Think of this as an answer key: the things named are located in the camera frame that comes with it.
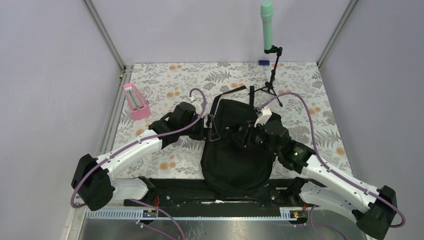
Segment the mint green microphone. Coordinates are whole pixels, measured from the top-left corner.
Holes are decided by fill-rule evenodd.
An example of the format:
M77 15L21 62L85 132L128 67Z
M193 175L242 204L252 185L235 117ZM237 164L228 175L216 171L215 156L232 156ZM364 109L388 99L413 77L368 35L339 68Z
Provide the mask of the mint green microphone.
M271 1L263 1L260 5L260 17L262 18L263 49L265 53L273 46L273 25L271 23L273 13L273 3Z

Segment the white wall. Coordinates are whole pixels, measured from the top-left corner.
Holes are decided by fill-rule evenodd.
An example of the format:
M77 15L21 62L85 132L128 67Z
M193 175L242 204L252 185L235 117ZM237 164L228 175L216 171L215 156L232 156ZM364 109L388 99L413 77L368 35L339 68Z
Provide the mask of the white wall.
M256 62L263 0L93 0L126 64ZM282 61L317 61L349 0L274 0Z
M354 174L392 187L406 215L387 240L423 238L423 10L419 0L359 1L321 68Z
M2 0L0 29L0 239L58 240L119 70L80 0Z

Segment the tripod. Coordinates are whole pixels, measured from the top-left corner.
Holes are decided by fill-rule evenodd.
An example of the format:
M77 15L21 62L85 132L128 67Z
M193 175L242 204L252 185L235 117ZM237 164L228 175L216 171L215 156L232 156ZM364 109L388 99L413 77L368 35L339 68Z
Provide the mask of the tripod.
M277 69L277 65L278 65L278 60L279 60L279 58L280 58L280 56L281 56L281 54L283 52L283 48L282 47L276 47L276 46L272 45L271 49L264 50L264 52L266 54L277 53L277 59L275 60L274 69L271 70L271 79L269 80L269 82L266 81L265 82L265 86L263 86L263 87L261 87L259 89L253 90L253 91L252 91L252 89L254 89L254 87L253 86L250 86L251 91L249 92L249 95L251 95L250 96L250 99L251 99L250 100L250 104L251 105L253 105L253 98L252 97L255 97L255 93L257 91L263 91L263 92L265 92L267 94L271 94L273 96L276 96L277 95L276 94L276 91L274 91L273 82L276 79L276 69ZM282 107L283 104L280 102L280 99L277 98L277 101L278 101L278 104L280 105L280 107Z

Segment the floral pattern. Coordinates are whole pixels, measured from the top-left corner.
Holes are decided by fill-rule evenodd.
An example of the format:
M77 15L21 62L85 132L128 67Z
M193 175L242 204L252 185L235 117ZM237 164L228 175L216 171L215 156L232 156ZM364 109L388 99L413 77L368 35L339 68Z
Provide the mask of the floral pattern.
M148 99L152 115L134 121L125 101L113 148L116 149L140 135L148 126L180 102L189 100L189 91L200 88L206 95L206 113L209 113L215 96L246 85L246 90L224 95L223 99L249 102L249 86L260 88L271 76L270 66L255 62L210 62L210 63L139 63L131 76L133 83ZM295 92L306 101L315 128L315 136L321 155L331 164L352 175L336 120L330 108L320 72L315 62L279 63L274 89L278 93ZM255 94L255 106L264 103L271 95ZM276 101L269 108L282 116L281 121L293 139L312 147L311 132L302 103L292 95L280 97L283 107ZM203 179L200 160L203 141L180 137L179 141L165 149L148 155L130 166L119 177L135 178L179 178ZM277 160L271 178L294 178L298 174L285 169Z

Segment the gray leaf pattern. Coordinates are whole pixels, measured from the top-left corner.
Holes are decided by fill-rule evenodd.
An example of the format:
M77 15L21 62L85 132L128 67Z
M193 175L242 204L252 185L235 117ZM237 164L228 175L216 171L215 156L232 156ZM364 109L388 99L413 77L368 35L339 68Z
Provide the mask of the gray leaf pattern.
M127 101L124 102L113 148L116 149L141 134L154 121L168 112L172 112L180 102L188 102L192 88L203 90L208 105L206 113L211 110L214 98L240 86L260 88L271 76L270 66L259 66L256 62L208 62L208 63L138 63L134 65L130 82L148 99L152 115L134 121ZM323 158L342 171L351 175L351 168L346 157L342 139L336 126L336 119L330 108L328 98L315 62L284 62L277 66L274 88L278 93L295 92L304 97L315 128L319 151ZM241 90L222 96L249 102L249 90ZM271 96L258 92L255 105L268 100ZM292 95L280 97L283 107L275 101L268 106L281 115L281 121L290 136L309 147L311 130L306 111L301 102ZM150 154L130 166L119 177L136 178L179 178L203 179L200 159L203 141L195 141L186 136L158 152ZM296 172L284 168L278 161L274 162L271 178L294 178Z

